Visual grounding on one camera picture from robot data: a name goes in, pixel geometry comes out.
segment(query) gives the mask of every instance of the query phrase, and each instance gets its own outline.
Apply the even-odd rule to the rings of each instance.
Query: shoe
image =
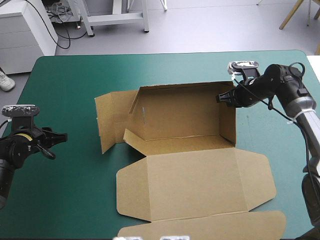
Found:
[[[0,88],[9,92],[15,87],[16,83],[13,79],[5,75],[2,71],[0,71]]]

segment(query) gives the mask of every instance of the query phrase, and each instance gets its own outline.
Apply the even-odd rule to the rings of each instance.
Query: cabinet drawer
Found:
[[[0,49],[38,45],[31,31],[0,33]]]
[[[6,74],[31,72],[42,56],[38,45],[0,49],[0,67]]]
[[[23,16],[0,18],[0,34],[30,31]]]

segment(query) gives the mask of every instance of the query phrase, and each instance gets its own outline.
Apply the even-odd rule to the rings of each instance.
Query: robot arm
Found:
[[[2,109],[2,115],[9,117],[12,124],[11,133],[0,138],[0,209],[6,204],[15,170],[22,168],[25,159],[37,152],[55,159],[49,148],[67,141],[66,133],[55,133],[49,127],[38,128],[34,124],[39,111],[34,105],[8,105]]]
[[[218,103],[225,102],[236,108],[264,102],[269,110],[278,111],[272,105],[273,97],[278,98],[287,116],[284,117],[295,121],[306,141],[307,166],[303,172],[307,174],[302,181],[302,192],[311,223],[320,228],[320,120],[315,113],[316,102],[302,82],[305,67],[299,63],[302,66],[300,72],[293,64],[272,64],[260,75],[257,62],[231,62],[228,65],[229,73],[234,80],[235,75],[242,75],[243,80],[235,80],[238,85],[219,94],[216,99]]]

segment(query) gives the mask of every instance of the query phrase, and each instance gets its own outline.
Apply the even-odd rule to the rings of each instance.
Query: green table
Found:
[[[125,143],[101,154],[94,98],[143,85],[228,81],[227,64],[235,60],[256,60],[261,72],[272,63],[304,63],[304,82],[320,103],[320,84],[297,50],[41,57],[18,103],[39,106],[35,123],[67,132],[68,142],[52,148],[56,160],[34,154],[16,171],[0,237],[112,238],[143,223],[116,210],[116,172],[143,155]],[[263,104],[238,109],[236,118],[237,148],[265,154],[277,187],[276,198],[256,210],[283,211],[284,238],[300,236],[312,227],[301,193],[301,133]]]

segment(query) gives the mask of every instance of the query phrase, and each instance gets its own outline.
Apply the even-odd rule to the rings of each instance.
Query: open cardboard box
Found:
[[[123,140],[146,155],[116,176],[117,210],[151,223],[119,236],[278,240],[279,211],[249,212],[276,196],[268,159],[235,148],[235,108],[216,102],[232,82],[143,86],[97,97],[102,152]]]

